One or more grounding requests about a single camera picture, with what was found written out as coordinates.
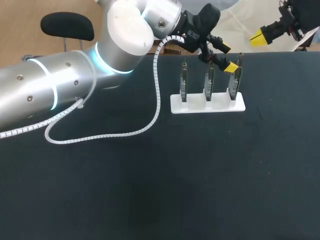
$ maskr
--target black table surface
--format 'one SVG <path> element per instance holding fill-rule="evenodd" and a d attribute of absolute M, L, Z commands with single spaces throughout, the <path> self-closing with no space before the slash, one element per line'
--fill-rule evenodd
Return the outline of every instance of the black table surface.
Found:
<path fill-rule="evenodd" d="M 183 60 L 160 57 L 161 113 L 141 135 L 52 145 L 39 129 L 1 140 L 0 239 L 320 239 L 320 53 L 246 54 L 241 113 L 172 114 Z M 189 92 L 200 93 L 207 66 L 186 61 Z M 52 138 L 143 128 L 155 112 L 152 62 L 96 90 Z M 219 72 L 216 91 L 228 80 Z"/>

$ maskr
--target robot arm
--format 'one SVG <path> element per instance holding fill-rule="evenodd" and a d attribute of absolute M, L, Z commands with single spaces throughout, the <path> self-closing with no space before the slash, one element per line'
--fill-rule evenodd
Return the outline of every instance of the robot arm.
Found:
<path fill-rule="evenodd" d="M 319 10 L 319 0 L 280 1 L 280 20 L 263 26 L 250 42 L 255 47 L 269 45 L 285 33 L 300 41 L 306 33 L 320 26 Z"/>
<path fill-rule="evenodd" d="M 237 69 L 208 50 L 207 41 L 225 53 L 230 50 L 221 38 L 210 35 L 220 18 L 220 11 L 211 4 L 192 15 L 182 13 L 177 0 L 97 2 L 104 14 L 100 40 L 93 47 L 0 69 L 0 129 L 75 99 L 88 99 L 94 89 L 121 85 L 149 52 L 154 37 L 182 36 L 185 43 L 181 46 L 189 52 L 200 48 L 203 62 L 212 61 L 227 72 Z"/>

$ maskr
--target wooden floor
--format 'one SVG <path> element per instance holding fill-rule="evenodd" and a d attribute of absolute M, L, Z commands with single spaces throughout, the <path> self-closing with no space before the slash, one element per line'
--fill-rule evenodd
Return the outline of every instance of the wooden floor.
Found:
<path fill-rule="evenodd" d="M 17 64 L 26 54 L 51 55 L 64 51 L 63 39 L 41 31 L 42 17 L 54 12 L 74 12 L 88 17 L 95 39 L 83 42 L 92 46 L 99 39 L 102 8 L 94 0 L 0 0 L 0 68 Z M 68 50 L 80 49 L 80 43 L 68 39 Z"/>

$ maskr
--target silver robot arm segment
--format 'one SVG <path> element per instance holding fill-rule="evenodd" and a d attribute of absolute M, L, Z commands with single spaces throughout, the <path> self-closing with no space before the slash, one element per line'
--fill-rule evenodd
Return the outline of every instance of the silver robot arm segment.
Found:
<path fill-rule="evenodd" d="M 85 97 L 93 86 L 93 71 L 96 88 L 121 85 L 151 49 L 154 36 L 163 39 L 171 34 L 181 14 L 175 0 L 98 3 L 104 8 L 103 24 L 93 47 L 0 69 L 0 129 Z"/>

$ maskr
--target white holder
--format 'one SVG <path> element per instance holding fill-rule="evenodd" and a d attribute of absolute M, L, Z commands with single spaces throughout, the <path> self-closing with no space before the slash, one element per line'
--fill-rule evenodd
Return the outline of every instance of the white holder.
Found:
<path fill-rule="evenodd" d="M 211 101 L 206 100 L 204 91 L 187 94 L 186 102 L 182 102 L 180 94 L 171 95 L 170 100 L 173 114 L 227 113 L 246 110 L 242 94 L 238 92 L 236 100 L 232 101 L 228 88 L 226 92 L 212 93 Z"/>

